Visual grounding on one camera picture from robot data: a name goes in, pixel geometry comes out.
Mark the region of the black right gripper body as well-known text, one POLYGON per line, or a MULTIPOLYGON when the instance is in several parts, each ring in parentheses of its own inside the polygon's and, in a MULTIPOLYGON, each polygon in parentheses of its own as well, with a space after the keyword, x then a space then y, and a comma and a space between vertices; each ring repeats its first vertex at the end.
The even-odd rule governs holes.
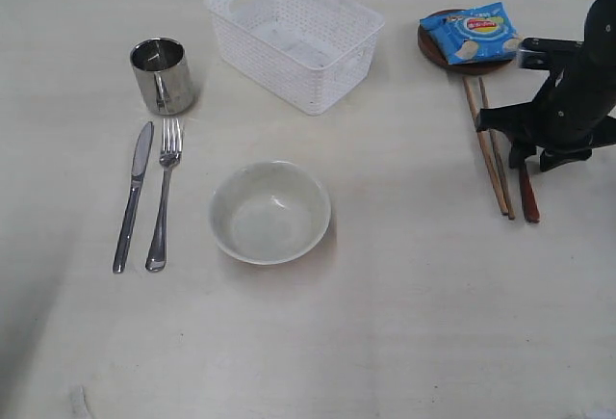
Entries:
POLYGON ((475 130, 502 132, 511 142, 509 167, 543 149, 539 170, 586 161, 615 144, 615 0, 595 0, 585 18, 583 45, 528 102, 482 108, 475 130))

